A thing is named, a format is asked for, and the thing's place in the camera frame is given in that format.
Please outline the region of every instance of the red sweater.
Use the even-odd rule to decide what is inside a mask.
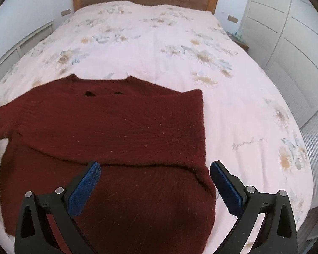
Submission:
[[[65,186],[95,160],[102,176],[75,221],[99,253],[203,252],[215,188],[205,166],[200,90],[70,75],[2,106],[3,138],[9,138],[0,168],[7,233],[15,233],[25,192]]]

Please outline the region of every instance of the white wardrobe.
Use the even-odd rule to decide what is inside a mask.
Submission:
[[[287,102],[303,134],[318,206],[318,13],[309,0],[249,0],[239,35]]]
[[[29,50],[53,32],[53,21],[26,36],[0,58],[0,81]]]

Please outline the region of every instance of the bed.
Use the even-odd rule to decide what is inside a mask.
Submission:
[[[0,82],[0,106],[69,74],[135,76],[177,91],[201,89],[206,165],[220,160],[245,185],[288,192],[297,229],[309,211],[313,176],[303,138],[281,94],[214,17],[217,0],[73,0],[75,14],[29,51]],[[0,141],[0,161],[8,140]],[[260,215],[242,253],[258,234]],[[217,197],[205,254],[236,218]],[[0,244],[14,253],[4,231]]]

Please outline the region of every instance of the wall socket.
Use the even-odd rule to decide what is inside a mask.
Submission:
[[[61,16],[69,15],[70,13],[71,13],[71,10],[67,9],[61,12]]]
[[[227,18],[227,20],[229,20],[230,22],[233,22],[233,23],[238,23],[238,19],[237,18],[234,18],[233,16],[229,15],[229,17]]]

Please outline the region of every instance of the nightstand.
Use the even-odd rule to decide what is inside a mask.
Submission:
[[[245,43],[241,42],[236,36],[234,36],[231,33],[227,33],[227,35],[231,38],[231,40],[238,44],[244,51],[248,51],[248,45],[246,45]]]

